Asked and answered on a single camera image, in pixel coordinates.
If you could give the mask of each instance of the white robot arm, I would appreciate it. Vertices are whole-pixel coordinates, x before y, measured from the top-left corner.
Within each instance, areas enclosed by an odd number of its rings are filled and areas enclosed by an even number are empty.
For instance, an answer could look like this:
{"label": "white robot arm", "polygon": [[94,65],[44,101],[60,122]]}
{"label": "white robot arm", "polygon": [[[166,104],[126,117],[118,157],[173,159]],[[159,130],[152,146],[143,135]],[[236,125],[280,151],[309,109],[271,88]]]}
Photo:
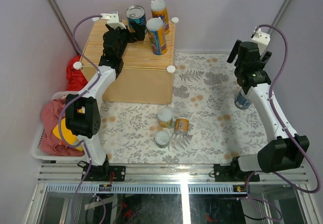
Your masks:
{"label": "white robot arm", "polygon": [[294,169],[302,163],[303,155],[275,116],[270,105],[271,100],[286,128],[303,150],[306,151],[309,146],[307,137],[298,136],[296,130],[289,124],[275,95],[273,94],[269,99],[271,80],[263,70],[271,56],[271,52],[265,51],[269,42],[270,35],[258,29],[254,31],[251,41],[241,42],[237,40],[228,58],[228,62],[232,63],[238,55],[235,62],[237,82],[257,109],[268,141],[268,145],[256,154],[233,158],[230,166],[233,175],[246,176],[250,171],[271,173]]}
{"label": "white robot arm", "polygon": [[135,30],[131,33],[121,22],[119,13],[101,14],[109,29],[103,35],[103,55],[100,58],[97,72],[88,84],[77,94],[66,98],[66,127],[86,146],[87,162],[93,166],[108,165],[109,161],[102,149],[98,130],[100,128],[99,109],[105,90],[112,84],[123,67],[122,55],[128,43],[143,40],[145,25],[131,22]]}

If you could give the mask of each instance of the yellow can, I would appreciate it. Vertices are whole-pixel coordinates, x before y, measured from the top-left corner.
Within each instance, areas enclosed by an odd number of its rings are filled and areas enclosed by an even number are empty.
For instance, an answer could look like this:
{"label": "yellow can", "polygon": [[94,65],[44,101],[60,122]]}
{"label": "yellow can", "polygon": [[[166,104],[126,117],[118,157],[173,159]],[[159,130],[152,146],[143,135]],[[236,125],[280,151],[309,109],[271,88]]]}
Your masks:
{"label": "yellow can", "polygon": [[152,17],[160,17],[164,23],[165,34],[167,35],[170,31],[169,21],[168,21],[168,12],[166,3],[163,0],[155,0],[150,4]]}
{"label": "yellow can", "polygon": [[156,55],[163,55],[167,52],[164,24],[161,18],[151,18],[147,24],[147,32],[152,47],[152,52]]}
{"label": "yellow can", "polygon": [[176,135],[186,136],[188,133],[189,120],[185,117],[180,117],[176,120],[174,133]]}

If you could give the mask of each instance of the pringles can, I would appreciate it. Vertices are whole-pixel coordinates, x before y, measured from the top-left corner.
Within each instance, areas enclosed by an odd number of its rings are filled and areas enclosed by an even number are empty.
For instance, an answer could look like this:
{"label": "pringles can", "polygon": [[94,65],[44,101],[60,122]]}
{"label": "pringles can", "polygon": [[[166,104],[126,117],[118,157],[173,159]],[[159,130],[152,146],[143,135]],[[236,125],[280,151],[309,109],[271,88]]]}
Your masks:
{"label": "pringles can", "polygon": [[163,55],[167,52],[164,24],[161,18],[151,18],[147,22],[147,31],[152,47],[152,52],[156,55]]}
{"label": "pringles can", "polygon": [[170,31],[170,26],[168,22],[168,12],[166,3],[163,0],[155,0],[150,4],[152,17],[160,17],[164,22],[165,34],[167,35]]}
{"label": "pringles can", "polygon": [[134,21],[138,25],[146,25],[145,9],[141,6],[130,6],[126,10],[126,16],[127,16],[128,22]]}

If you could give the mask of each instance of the white basket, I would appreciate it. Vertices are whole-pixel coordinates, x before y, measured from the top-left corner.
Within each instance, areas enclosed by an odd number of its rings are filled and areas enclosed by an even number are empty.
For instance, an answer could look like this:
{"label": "white basket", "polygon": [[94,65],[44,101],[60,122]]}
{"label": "white basket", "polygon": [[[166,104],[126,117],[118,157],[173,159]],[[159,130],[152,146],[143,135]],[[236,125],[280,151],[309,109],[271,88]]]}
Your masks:
{"label": "white basket", "polygon": [[[51,99],[60,99],[62,98],[64,95],[68,95],[68,94],[76,94],[77,91],[62,91],[62,92],[57,92],[55,93]],[[86,159],[86,156],[79,156],[79,157],[74,157],[74,156],[52,156],[52,155],[49,155],[47,153],[45,153],[44,151],[42,151],[40,149],[40,144],[41,144],[41,141],[42,141],[42,138],[44,136],[44,126],[43,124],[40,124],[39,128],[38,128],[38,131],[36,133],[36,136],[35,136],[35,140],[33,142],[33,145],[32,145],[32,156],[34,158],[37,158],[37,159],[42,159],[42,160],[55,160],[55,161],[73,161],[73,160],[78,160],[78,161],[81,161],[81,160],[85,160]]]}

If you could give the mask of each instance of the wooden box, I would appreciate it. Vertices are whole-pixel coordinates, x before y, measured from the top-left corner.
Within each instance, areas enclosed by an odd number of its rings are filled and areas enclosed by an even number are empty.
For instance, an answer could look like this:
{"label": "wooden box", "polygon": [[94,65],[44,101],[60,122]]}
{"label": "wooden box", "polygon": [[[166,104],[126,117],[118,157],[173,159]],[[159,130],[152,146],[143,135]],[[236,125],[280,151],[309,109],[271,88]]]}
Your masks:
{"label": "wooden box", "polygon": [[[95,22],[84,49],[84,55],[98,64],[103,51],[103,34],[107,31],[105,20]],[[168,104],[172,102],[174,74],[167,72],[169,65],[175,66],[175,24],[170,22],[166,35],[167,52],[164,55],[152,53],[148,35],[144,41],[128,43],[123,55],[121,74],[103,95],[105,101]],[[83,75],[90,80],[95,69],[81,59]]]}

